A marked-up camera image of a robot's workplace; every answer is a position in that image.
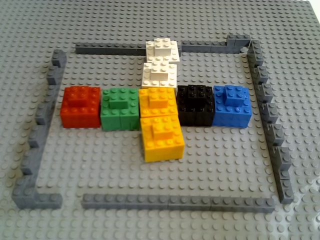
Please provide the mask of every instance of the gray lego baseplate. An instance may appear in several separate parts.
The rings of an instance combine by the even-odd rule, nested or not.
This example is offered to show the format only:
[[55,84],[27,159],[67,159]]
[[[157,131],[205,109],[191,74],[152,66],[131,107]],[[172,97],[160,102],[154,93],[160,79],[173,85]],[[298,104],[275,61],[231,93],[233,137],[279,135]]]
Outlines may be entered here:
[[[319,23],[308,2],[14,0],[1,6],[0,239],[319,238]],[[66,86],[141,85],[141,57],[77,55],[72,50],[74,43],[143,44],[156,37],[224,42],[228,33],[248,34],[259,40],[266,71],[257,73],[258,82],[270,84],[271,103],[270,87],[261,86],[259,96],[264,102],[258,104],[250,61],[242,54],[183,53],[178,81],[181,85],[248,87],[253,116],[247,129],[184,127],[183,159],[146,164],[139,132],[62,128],[59,109]],[[58,210],[19,210],[11,194],[22,177],[20,165],[36,125],[37,107],[46,102],[46,75],[54,49],[66,52],[68,62],[38,179],[27,193],[36,191],[44,202],[52,201],[46,199],[50,195],[55,200],[59,193],[63,204]],[[263,124],[261,119],[281,125],[284,136],[277,126]],[[279,141],[283,141],[282,147],[277,146]],[[32,139],[29,143],[33,148],[38,146]],[[289,166],[289,159],[292,166],[287,172],[273,165],[272,158],[283,161],[283,166]],[[284,197],[291,182],[291,204],[279,203],[276,176]],[[203,196],[203,203],[206,196],[225,197],[226,203],[238,197],[272,198],[275,211],[81,207],[83,194],[126,195],[131,205],[145,201],[145,195],[174,194],[181,199],[173,199],[172,204],[181,201],[188,205],[198,201],[187,198],[190,192]],[[129,195],[142,197],[135,200]]]

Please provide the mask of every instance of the yellow lego brick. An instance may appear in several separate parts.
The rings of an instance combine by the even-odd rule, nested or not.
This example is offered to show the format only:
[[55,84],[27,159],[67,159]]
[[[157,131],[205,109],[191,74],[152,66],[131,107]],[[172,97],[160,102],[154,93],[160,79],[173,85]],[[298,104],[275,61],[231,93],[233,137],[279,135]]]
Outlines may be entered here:
[[147,163],[183,158],[185,141],[177,115],[146,117],[140,122]]
[[159,87],[139,90],[140,117],[178,115],[175,90]]

